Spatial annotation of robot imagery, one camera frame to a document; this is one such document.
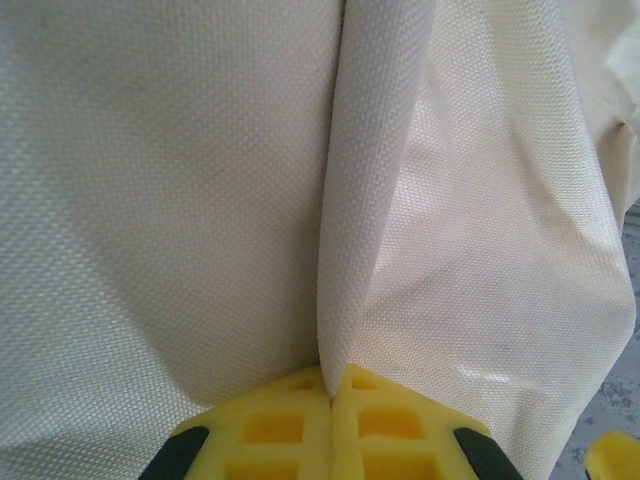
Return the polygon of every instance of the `textured fabric surface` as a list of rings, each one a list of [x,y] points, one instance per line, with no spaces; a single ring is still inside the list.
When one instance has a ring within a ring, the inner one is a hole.
[[[622,245],[636,296],[636,325],[631,340],[598,392],[580,415],[551,474],[551,480],[575,480],[584,475],[589,446],[611,430],[640,438],[640,205],[627,212]]]
[[[319,355],[545,478],[633,328],[604,3],[0,2],[0,477],[135,477]]]

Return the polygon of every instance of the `gray floor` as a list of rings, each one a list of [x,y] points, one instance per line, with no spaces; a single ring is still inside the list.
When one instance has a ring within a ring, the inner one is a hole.
[[[627,214],[622,243],[629,265],[631,282],[640,306],[640,205]],[[640,319],[629,344],[593,397],[569,439],[551,480],[586,479],[584,454],[603,433],[621,429],[640,437]]]

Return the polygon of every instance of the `black rubber tip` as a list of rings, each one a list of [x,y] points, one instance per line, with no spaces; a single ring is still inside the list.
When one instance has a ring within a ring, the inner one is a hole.
[[[493,438],[470,428],[458,428],[453,434],[479,480],[523,480]]]
[[[208,428],[193,427],[169,438],[138,480],[183,480],[208,435]]]

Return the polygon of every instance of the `yellow plastic piece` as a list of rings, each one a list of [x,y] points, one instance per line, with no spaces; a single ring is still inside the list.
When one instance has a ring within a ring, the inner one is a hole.
[[[477,480],[453,432],[481,423],[355,365],[332,407],[319,368],[182,423],[209,436],[186,480]]]
[[[182,423],[209,436],[187,480],[326,480],[331,409],[319,368],[303,370]]]
[[[640,440],[613,431],[596,440],[584,459],[591,480],[638,480]]]
[[[480,422],[349,365],[333,403],[334,480],[476,480],[452,432]]]

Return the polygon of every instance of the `beige cloth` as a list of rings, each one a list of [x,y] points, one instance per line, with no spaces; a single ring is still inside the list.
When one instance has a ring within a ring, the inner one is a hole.
[[[0,477],[135,477],[319,349],[330,389],[359,363],[545,478],[632,329],[637,24],[0,2]]]

